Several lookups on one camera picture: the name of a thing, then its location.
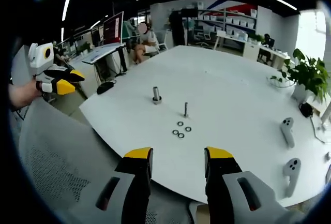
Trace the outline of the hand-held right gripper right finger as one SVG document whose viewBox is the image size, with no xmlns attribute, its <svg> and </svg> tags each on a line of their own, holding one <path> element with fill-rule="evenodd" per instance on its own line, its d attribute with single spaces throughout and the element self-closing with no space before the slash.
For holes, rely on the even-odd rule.
<svg viewBox="0 0 331 224">
<path fill-rule="evenodd" d="M 299 223 L 300 213 L 282 207 L 274 191 L 231 153 L 206 147 L 205 194 L 211 223 Z"/>
</svg>

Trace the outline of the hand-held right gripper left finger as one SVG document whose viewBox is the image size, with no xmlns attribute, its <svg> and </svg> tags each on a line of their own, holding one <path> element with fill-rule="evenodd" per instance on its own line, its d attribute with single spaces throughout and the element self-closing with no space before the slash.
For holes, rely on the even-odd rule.
<svg viewBox="0 0 331 224">
<path fill-rule="evenodd" d="M 145 223 L 152 163 L 152 147 L 126 153 L 112 175 L 85 192 L 85 223 Z"/>
</svg>

